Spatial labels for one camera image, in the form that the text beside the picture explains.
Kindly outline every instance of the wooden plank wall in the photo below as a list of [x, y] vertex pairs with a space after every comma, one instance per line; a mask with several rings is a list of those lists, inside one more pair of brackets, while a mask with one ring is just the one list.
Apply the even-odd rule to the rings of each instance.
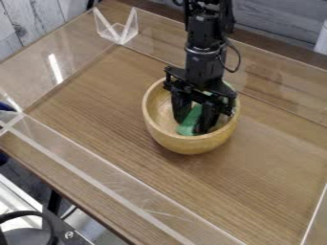
[[[174, 7], [171, 0], [152, 0]], [[323, 21], [326, 0], [234, 0], [238, 27], [312, 48]]]
[[0, 60], [83, 14], [87, 5], [88, 0], [0, 0]]

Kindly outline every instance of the wooden bowl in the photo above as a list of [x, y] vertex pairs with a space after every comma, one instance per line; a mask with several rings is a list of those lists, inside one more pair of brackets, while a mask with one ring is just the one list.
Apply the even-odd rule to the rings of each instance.
[[216, 131], [199, 136], [176, 133], [170, 92], [164, 90], [164, 78], [148, 89], [142, 103], [143, 117], [148, 132], [156, 142], [171, 151], [195, 155], [211, 151], [230, 138], [240, 115], [240, 101], [236, 100], [235, 114]]

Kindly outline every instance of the green object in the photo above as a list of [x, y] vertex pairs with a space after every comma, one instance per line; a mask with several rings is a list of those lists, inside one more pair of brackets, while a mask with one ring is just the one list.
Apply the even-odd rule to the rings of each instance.
[[202, 113], [202, 105], [196, 104], [194, 106], [194, 109], [191, 110], [191, 113], [188, 117], [183, 120], [183, 122], [178, 126], [178, 134], [183, 136], [195, 136], [196, 134], [194, 133], [194, 128], [198, 123], [198, 119]]

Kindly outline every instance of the screw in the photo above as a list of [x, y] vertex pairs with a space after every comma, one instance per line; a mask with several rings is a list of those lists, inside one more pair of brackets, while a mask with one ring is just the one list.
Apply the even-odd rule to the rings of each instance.
[[67, 232], [65, 233], [65, 238], [67, 239], [72, 239], [75, 237], [75, 233], [73, 232]]

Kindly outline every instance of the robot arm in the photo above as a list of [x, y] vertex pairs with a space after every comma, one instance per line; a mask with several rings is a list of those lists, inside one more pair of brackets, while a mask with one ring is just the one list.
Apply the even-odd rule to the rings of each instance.
[[186, 69], [167, 67], [164, 89], [171, 92], [174, 117], [182, 123], [192, 110], [192, 102], [202, 104], [195, 134], [204, 134], [216, 124], [220, 114], [232, 115], [236, 92], [223, 83], [223, 71], [236, 72], [224, 66], [227, 47], [239, 52], [226, 39], [234, 31], [231, 0], [184, 0]]

